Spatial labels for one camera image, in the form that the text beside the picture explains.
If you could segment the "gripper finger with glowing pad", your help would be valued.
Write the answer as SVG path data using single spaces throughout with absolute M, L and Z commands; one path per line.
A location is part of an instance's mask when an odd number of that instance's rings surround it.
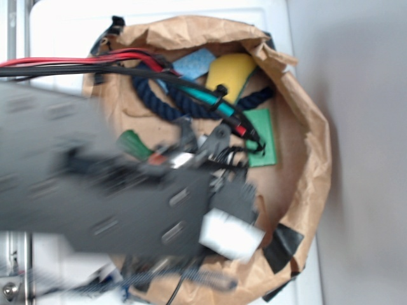
M 256 226 L 213 208 L 203 217 L 199 244 L 229 260 L 249 262 L 264 236 Z

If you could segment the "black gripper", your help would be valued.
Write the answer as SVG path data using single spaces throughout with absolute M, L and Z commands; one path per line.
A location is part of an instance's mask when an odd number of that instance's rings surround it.
M 18 118 L 29 134 L 29 232 L 61 234 L 80 252 L 193 257 L 213 208 L 251 225 L 255 188 L 244 172 L 215 183 L 217 166 L 151 165 L 124 155 L 99 102 L 31 87 L 35 106 Z

